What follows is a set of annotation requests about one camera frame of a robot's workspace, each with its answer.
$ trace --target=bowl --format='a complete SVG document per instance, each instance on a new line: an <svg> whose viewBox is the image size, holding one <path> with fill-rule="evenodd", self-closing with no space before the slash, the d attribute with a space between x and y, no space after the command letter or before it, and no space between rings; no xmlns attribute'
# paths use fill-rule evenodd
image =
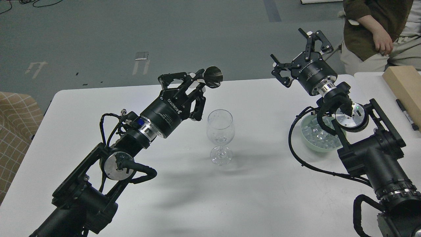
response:
<svg viewBox="0 0 421 237"><path fill-rule="evenodd" d="M306 146L317 152L336 151L342 147L338 136L333 136L323 130L317 123L316 115L307 115L301 121L301 138ZM333 117L324 116L326 125L333 128Z"/></svg>

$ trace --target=metal disc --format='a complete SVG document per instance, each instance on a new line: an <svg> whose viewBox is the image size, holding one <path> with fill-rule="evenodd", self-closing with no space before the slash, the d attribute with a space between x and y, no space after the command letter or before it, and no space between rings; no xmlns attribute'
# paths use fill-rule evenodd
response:
<svg viewBox="0 0 421 237"><path fill-rule="evenodd" d="M129 154L125 152L114 152L112 155L108 157L108 159L104 163L104 171L108 178L112 180L124 180L130 177L130 175L134 172L134 170L129 170L127 173L127 169L123 168L122 170L119 170L117 168L116 160L117 156L125 156L126 158L129 158L131 161L134 161L133 157L131 157Z"/></svg>
<svg viewBox="0 0 421 237"><path fill-rule="evenodd" d="M336 110L336 121L347 131L358 130L367 125L367 116L360 104L352 103L352 116L344 114L340 108Z"/></svg>

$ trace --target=hand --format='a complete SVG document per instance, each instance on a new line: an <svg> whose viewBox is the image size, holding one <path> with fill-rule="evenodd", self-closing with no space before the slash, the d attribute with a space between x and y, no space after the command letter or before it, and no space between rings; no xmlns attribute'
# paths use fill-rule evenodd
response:
<svg viewBox="0 0 421 237"><path fill-rule="evenodd" d="M392 52L393 41L383 27L373 32L373 41L376 50L379 51L381 55L389 55Z"/></svg>

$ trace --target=gray floor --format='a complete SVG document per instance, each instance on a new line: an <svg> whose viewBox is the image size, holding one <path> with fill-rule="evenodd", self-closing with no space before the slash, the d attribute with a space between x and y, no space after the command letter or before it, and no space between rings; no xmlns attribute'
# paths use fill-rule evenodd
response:
<svg viewBox="0 0 421 237"><path fill-rule="evenodd" d="M334 46L343 28L336 16L342 2L64 0L43 8L12 4L0 15L0 91L32 95L42 111L63 89L158 84L161 74L196 72L211 65L222 70L224 80L272 78L271 53L291 62L304 50L306 40L298 28L322 30ZM8 8L9 3L0 2L0 12ZM136 71L134 59L141 51L149 52L148 61L140 61ZM33 64L28 70L37 62L47 64L40 70L40 64ZM338 74L345 73L338 53L328 63Z"/></svg>

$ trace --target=glass base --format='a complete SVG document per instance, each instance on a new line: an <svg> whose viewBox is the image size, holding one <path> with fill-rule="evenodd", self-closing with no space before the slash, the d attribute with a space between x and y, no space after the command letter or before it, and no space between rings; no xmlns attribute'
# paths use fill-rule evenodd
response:
<svg viewBox="0 0 421 237"><path fill-rule="evenodd" d="M224 165L231 162L232 150L226 146L217 146L210 151L212 162L217 165Z"/></svg>

